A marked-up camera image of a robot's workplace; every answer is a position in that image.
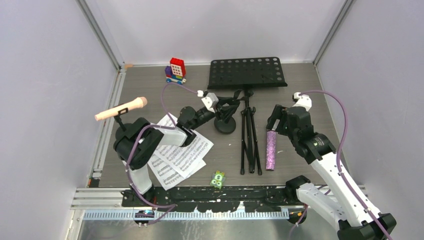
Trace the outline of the purple glitter microphone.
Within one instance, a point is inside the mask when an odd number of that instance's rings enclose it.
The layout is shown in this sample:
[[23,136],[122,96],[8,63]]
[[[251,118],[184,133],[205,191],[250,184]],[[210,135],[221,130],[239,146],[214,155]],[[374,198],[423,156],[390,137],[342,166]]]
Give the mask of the purple glitter microphone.
[[266,132],[266,160],[265,169],[267,171],[273,171],[276,165],[276,143],[277,133],[273,130]]

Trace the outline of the black microphone stand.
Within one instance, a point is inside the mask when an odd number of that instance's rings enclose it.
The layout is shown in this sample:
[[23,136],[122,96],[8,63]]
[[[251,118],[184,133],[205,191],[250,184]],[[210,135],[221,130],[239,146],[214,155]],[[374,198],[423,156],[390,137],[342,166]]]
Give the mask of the black microphone stand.
[[[240,106],[240,101],[241,100],[239,99],[239,95],[240,95],[241,92],[242,92],[242,90],[239,89],[239,90],[236,90],[234,92],[234,95],[232,97],[221,97],[221,96],[218,96],[218,98],[234,98],[235,99],[235,113],[236,113],[238,107]],[[219,133],[221,133],[221,134],[228,135],[228,134],[233,133],[235,131],[235,129],[236,129],[236,121],[233,118],[233,116],[229,118],[229,121],[218,121],[215,118],[213,123],[214,123],[215,129]]]
[[117,111],[116,115],[113,117],[115,122],[119,125],[117,128],[115,134],[118,135],[120,133],[124,133],[127,131],[127,128],[129,128],[132,124],[131,123],[123,123],[121,116],[125,115],[129,112],[129,108],[125,107]]

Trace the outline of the black music stand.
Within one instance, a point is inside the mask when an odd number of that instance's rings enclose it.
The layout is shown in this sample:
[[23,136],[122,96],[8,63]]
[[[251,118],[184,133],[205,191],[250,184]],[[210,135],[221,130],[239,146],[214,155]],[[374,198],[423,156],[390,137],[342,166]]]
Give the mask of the black music stand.
[[259,156],[257,131],[255,126],[256,108],[250,105],[255,88],[287,87],[280,59],[276,56],[215,59],[210,62],[207,88],[209,90],[236,90],[243,93],[241,100],[241,164],[240,174],[248,172],[263,174]]

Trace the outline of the sheet music page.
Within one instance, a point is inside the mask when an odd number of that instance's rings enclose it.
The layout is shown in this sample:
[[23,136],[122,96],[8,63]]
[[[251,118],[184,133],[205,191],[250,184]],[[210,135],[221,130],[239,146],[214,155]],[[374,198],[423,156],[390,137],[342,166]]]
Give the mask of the sheet music page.
[[204,157],[212,149],[212,141],[196,130],[196,137],[188,146],[161,145],[154,154],[169,164],[183,178],[187,179],[206,166]]
[[194,170],[192,170],[186,177],[180,175],[169,164],[155,155],[150,158],[148,165],[159,181],[161,187],[167,191],[191,177],[201,168],[206,166],[206,163],[203,159],[200,160],[199,163],[195,166]]

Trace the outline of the beige microphone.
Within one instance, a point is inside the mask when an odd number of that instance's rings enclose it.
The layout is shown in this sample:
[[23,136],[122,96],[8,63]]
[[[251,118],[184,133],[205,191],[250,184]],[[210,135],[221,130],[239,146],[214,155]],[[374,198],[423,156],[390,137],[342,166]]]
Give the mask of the beige microphone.
[[141,109],[144,106],[146,106],[148,103],[148,100],[141,96],[136,97],[134,100],[129,101],[127,103],[123,103],[121,105],[112,107],[110,109],[104,110],[94,116],[94,119],[96,121],[105,120],[111,117],[115,117],[120,113],[127,113],[129,111],[132,111],[134,109]]

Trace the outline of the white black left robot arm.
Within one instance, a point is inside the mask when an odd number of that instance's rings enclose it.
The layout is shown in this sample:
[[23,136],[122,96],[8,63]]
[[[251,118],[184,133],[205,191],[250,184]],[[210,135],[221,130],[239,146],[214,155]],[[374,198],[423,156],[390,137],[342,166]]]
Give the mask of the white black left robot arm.
[[235,97],[220,97],[210,93],[201,99],[198,110],[183,107],[171,126],[152,124],[143,117],[133,123],[120,123],[113,149],[125,165],[129,184],[135,191],[134,200],[141,207],[153,202],[153,186],[147,164],[161,146],[188,147],[198,137],[195,129],[214,121],[214,124],[234,124],[233,114],[240,105]]

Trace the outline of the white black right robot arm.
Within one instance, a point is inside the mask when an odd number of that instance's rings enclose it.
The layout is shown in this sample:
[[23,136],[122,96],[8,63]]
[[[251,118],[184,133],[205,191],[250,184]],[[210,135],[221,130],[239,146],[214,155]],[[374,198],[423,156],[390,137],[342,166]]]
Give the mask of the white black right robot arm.
[[335,229],[340,240],[387,240],[397,222],[382,213],[361,191],[326,135],[314,130],[308,108],[275,105],[267,128],[289,138],[296,153],[325,181],[333,198],[300,175],[286,182],[285,198],[291,205],[306,204]]

